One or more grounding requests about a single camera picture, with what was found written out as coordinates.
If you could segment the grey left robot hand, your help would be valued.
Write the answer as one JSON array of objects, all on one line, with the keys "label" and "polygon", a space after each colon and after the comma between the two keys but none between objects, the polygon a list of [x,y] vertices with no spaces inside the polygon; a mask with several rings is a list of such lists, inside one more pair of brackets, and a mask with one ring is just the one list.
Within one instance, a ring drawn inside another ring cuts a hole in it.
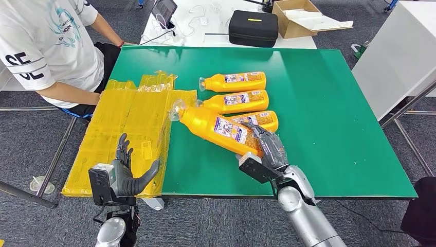
[{"label": "grey left robot hand", "polygon": [[155,160],[150,169],[141,177],[134,178],[131,172],[131,156],[133,148],[129,148],[130,141],[127,134],[123,133],[118,141],[116,157],[112,161],[115,169],[117,189],[114,193],[117,197],[133,197],[145,189],[151,180],[158,174],[160,169],[160,159]]}]

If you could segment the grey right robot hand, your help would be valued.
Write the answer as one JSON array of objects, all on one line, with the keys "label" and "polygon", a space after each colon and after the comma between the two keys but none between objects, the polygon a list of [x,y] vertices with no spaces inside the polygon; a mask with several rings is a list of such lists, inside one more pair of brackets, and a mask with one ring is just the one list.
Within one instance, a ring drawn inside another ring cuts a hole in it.
[{"label": "grey right robot hand", "polygon": [[266,130],[262,126],[250,122],[243,122],[243,126],[250,128],[254,137],[258,139],[262,149],[262,164],[276,171],[284,171],[289,165],[287,153],[280,138],[275,132]]}]

